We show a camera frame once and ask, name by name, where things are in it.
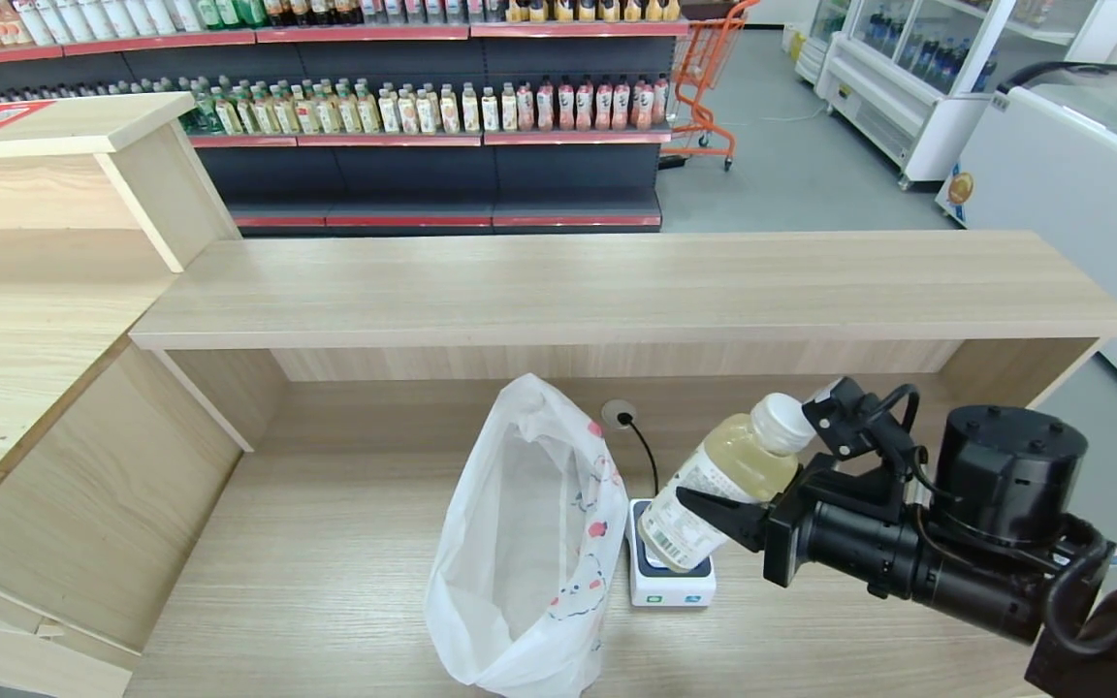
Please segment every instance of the checkout counter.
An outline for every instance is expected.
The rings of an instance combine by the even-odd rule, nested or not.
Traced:
[[[478,695],[438,662],[422,591],[484,415],[522,372],[589,414],[632,401],[668,477],[773,390],[911,381],[933,446],[948,408],[1033,405],[1117,336],[1117,302],[1030,232],[245,241],[172,124],[187,96],[133,107],[172,150],[136,163],[183,182],[190,224],[142,222],[173,191],[124,203],[120,230],[82,227],[84,207],[35,230],[0,203],[6,686]],[[57,156],[35,147],[0,151],[0,176]],[[125,195],[115,155],[70,154]],[[159,246],[173,235],[187,252]],[[646,496],[639,443],[607,440]],[[621,562],[589,695],[1035,694],[1027,647],[830,570],[784,590],[757,556],[716,564],[709,610],[665,613],[630,609]]]

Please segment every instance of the shopping cart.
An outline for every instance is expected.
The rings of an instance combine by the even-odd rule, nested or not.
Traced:
[[[735,134],[719,127],[714,119],[714,111],[705,106],[705,93],[717,86],[726,59],[735,48],[735,40],[744,28],[745,13],[761,0],[742,0],[732,6],[725,18],[693,19],[688,22],[687,37],[675,46],[675,68],[671,76],[675,106],[678,111],[687,107],[687,118],[677,121],[671,128],[671,143],[661,150],[661,166],[675,166],[687,162],[691,155],[723,155],[724,171],[731,171],[735,157]],[[726,147],[709,147],[709,136],[716,134],[726,141]]]

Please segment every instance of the refrigerator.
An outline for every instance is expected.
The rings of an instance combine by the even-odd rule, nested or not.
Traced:
[[[827,48],[814,90],[898,168],[943,181],[1003,76],[1104,61],[1117,0],[861,0]]]
[[[795,71],[808,83],[817,84],[821,65],[825,63],[825,52],[830,48],[830,37],[842,29],[842,22],[847,21],[850,10],[851,0],[821,0],[817,4],[808,39],[795,59]]]
[[[1050,63],[999,85],[939,207],[1037,231],[1117,297],[1117,66]],[[1117,340],[1100,348],[1117,370]]]

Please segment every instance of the white bottle cap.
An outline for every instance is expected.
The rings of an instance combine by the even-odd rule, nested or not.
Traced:
[[[798,399],[785,393],[766,394],[753,408],[753,428],[766,448],[779,453],[799,453],[817,437],[812,424],[804,419]]]

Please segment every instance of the plastic bag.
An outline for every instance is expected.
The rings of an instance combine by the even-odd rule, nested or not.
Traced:
[[[627,519],[598,423],[533,374],[503,389],[447,509],[426,595],[454,679],[509,698],[592,685]]]

